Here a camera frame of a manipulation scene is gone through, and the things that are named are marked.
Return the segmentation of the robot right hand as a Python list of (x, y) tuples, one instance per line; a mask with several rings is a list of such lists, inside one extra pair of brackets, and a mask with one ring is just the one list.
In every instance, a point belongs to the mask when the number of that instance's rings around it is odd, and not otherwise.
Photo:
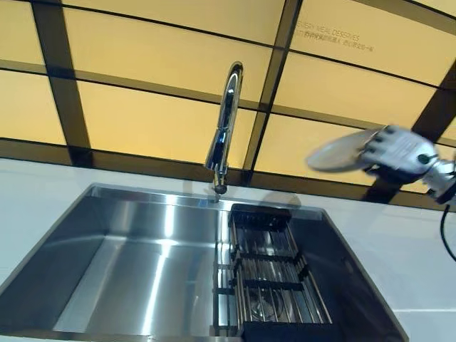
[(397, 185), (424, 177), (439, 160), (432, 142), (410, 130), (388, 125), (374, 133), (359, 150), (363, 171)]

